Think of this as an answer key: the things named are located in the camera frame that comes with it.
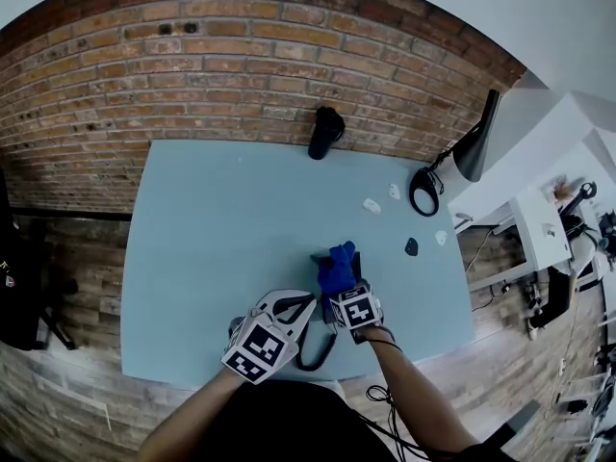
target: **white device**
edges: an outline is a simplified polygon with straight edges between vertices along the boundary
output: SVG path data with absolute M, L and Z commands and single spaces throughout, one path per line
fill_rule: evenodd
M 299 352 L 296 341 L 316 306 L 317 299 L 306 291 L 270 291 L 233 330 L 222 364 L 261 383 Z
M 361 281 L 350 291 L 332 295 L 329 304 L 336 323 L 349 330 L 381 320 L 380 301 L 366 281 Z

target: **blue glove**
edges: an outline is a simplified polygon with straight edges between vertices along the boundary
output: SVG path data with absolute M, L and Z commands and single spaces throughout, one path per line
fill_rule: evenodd
M 329 248 L 331 264 L 322 259 L 319 263 L 319 285 L 324 293 L 334 295 L 352 289 L 357 284 L 351 262 L 355 254 L 353 242 Z

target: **table surface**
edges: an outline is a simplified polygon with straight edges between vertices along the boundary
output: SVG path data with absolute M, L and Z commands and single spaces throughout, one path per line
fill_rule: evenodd
M 313 161 L 303 146 L 155 141 L 130 229 L 121 310 L 125 374 L 197 386 L 221 368 L 228 324 L 273 289 L 320 295 L 310 255 L 346 240 L 383 303 L 385 324 L 412 360 L 474 336 L 469 291 L 447 207 L 416 213 L 408 185 L 423 164 L 332 150 Z M 396 183 L 401 200 L 389 196 Z M 382 212 L 363 208 L 369 197 Z M 443 246 L 435 233 L 445 230 Z M 404 252 L 415 238 L 419 254 Z M 328 326 L 313 315 L 308 364 Z M 295 361 L 278 377 L 341 379 L 378 372 L 368 345 L 342 330 L 317 372 Z

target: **person's arm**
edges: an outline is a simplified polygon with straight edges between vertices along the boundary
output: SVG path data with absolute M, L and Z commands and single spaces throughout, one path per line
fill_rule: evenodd
M 203 434 L 242 383 L 239 375 L 224 368 L 145 439 L 138 461 L 192 460 Z
M 422 449 L 459 453 L 479 443 L 462 425 L 451 404 L 402 352 L 372 342 L 392 342 L 386 330 L 367 327 L 362 333 L 371 341 L 400 418 Z

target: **white small object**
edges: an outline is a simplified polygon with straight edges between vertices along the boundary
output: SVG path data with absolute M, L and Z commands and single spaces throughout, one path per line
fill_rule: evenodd
M 364 209 L 369 210 L 373 214 L 381 213 L 381 206 L 374 202 L 374 200 L 372 200 L 371 198 L 367 198 L 366 200 L 364 200 Z
M 437 231 L 434 235 L 434 239 L 436 240 L 436 243 L 438 243 L 440 246 L 443 246 L 447 241 L 447 232 L 443 231 L 442 229 L 440 231 Z
M 396 183 L 389 184 L 389 196 L 395 200 L 400 200 L 400 189 Z

